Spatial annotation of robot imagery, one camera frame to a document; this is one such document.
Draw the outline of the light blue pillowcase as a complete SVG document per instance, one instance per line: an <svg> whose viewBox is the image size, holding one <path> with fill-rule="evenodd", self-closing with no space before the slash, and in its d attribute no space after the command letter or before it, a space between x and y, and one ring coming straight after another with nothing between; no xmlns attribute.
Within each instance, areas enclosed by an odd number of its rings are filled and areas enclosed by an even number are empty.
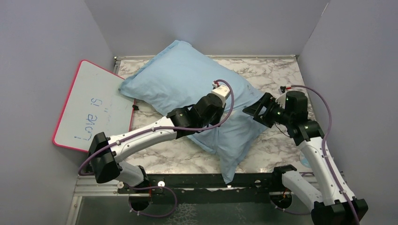
<svg viewBox="0 0 398 225"><path fill-rule="evenodd" d="M120 93L150 104L166 115L173 109L194 104L210 93L215 80L227 81L234 93L227 100L229 118L218 128L190 135L203 150L220 158L225 183L233 181L238 164L245 158L254 140L266 127L244 113L263 92L244 77L203 55L189 43L176 40L125 79Z"/></svg>

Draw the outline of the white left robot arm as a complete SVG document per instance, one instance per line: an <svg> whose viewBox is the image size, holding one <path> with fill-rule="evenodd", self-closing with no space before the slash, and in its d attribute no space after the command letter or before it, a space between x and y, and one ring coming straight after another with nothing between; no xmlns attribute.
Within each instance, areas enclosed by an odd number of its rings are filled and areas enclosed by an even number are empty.
<svg viewBox="0 0 398 225"><path fill-rule="evenodd" d="M143 192L148 182L143 167L132 166L125 159L158 143L220 126L229 95L212 91L196 104L176 108L153 124L125 134L107 137L104 132L97 133L88 153L96 182L118 180L129 184L135 192Z"/></svg>

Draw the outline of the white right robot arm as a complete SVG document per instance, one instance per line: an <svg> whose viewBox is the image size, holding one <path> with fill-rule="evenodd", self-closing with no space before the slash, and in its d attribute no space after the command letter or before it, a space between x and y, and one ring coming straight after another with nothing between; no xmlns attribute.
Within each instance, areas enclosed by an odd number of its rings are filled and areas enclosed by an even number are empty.
<svg viewBox="0 0 398 225"><path fill-rule="evenodd" d="M301 91L287 91L279 98L265 93L243 112L271 128L275 124L287 133L308 160L317 180L315 188L293 166L274 168L271 186L278 191L292 191L308 207L315 225L359 224L368 210L339 172L326 145L326 135L317 121L308 117L308 99Z"/></svg>

